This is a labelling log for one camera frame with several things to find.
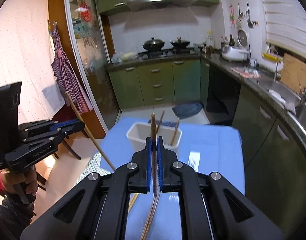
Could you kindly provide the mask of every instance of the white plastic basket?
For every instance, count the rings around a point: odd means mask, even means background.
[[[170,146],[175,128],[161,125],[157,136],[163,137],[164,148],[174,151],[177,154],[177,148],[180,144],[182,131],[177,129],[173,146]],[[146,138],[151,134],[151,124],[144,122],[135,122],[126,133],[130,140],[134,152],[139,152],[145,149]]]

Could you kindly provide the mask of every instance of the table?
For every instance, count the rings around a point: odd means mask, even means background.
[[[126,132],[134,122],[148,122],[148,120],[124,118],[109,131],[101,143],[101,148],[116,168],[131,161],[134,150],[126,137]],[[179,128],[182,130],[178,148],[179,161],[187,163],[191,151],[200,152],[198,172],[210,174],[218,171],[244,194],[244,164],[238,130],[227,126],[185,123],[180,123]],[[82,178],[86,173],[95,171],[90,169],[95,166],[95,160],[98,165],[99,153],[90,160],[88,171],[84,172]],[[103,159],[98,171],[105,174],[112,172],[112,169]],[[140,239],[152,199],[152,190],[148,194],[139,195],[127,218],[125,239]],[[162,193],[147,239],[178,240],[181,237],[178,194]]]

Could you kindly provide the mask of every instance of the kitchen countertop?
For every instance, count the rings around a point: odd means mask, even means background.
[[[141,65],[147,65],[150,63],[157,63],[162,61],[170,61],[170,60],[190,60],[190,59],[201,59],[207,62],[212,63],[223,72],[228,74],[230,77],[238,81],[241,85],[248,88],[252,91],[261,101],[263,101],[267,107],[273,110],[276,113],[276,116],[279,120],[281,120],[284,125],[289,129],[289,132],[292,133],[294,139],[297,141],[298,145],[302,148],[302,150],[306,153],[306,131],[298,122],[298,120],[288,111],[286,111],[276,100],[274,100],[269,93],[260,87],[257,84],[257,79],[245,79],[239,74],[233,72],[231,70],[232,67],[244,67],[248,66],[248,63],[242,62],[229,62],[224,60],[218,53],[214,54],[186,54],[186,55],[175,55],[170,57],[160,57],[154,59],[146,59],[138,58],[135,60],[130,60],[117,64],[107,64],[106,69],[108,72],[114,72],[123,70],[128,67],[137,67]],[[260,73],[262,75],[262,79],[272,79],[271,74],[267,70],[260,69]]]

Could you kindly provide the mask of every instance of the red checkered apron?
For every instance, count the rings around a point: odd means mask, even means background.
[[[60,36],[58,33],[58,27],[56,25],[53,26],[53,32],[51,35],[55,47],[55,57],[51,65],[55,76],[57,77],[60,91],[66,101],[66,104],[67,106],[70,105],[70,102],[65,94],[65,92],[67,91],[70,94],[78,112],[80,114],[88,112],[89,109],[80,91],[78,81],[74,75],[69,59],[63,50],[60,41]]]

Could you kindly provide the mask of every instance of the human hand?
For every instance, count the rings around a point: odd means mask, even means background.
[[[38,191],[38,176],[35,170],[35,165],[30,168],[30,172],[26,175],[23,173],[13,173],[9,169],[2,170],[1,172],[1,181],[4,189],[11,193],[17,194],[14,185],[25,182],[26,186],[26,194],[33,194]]]

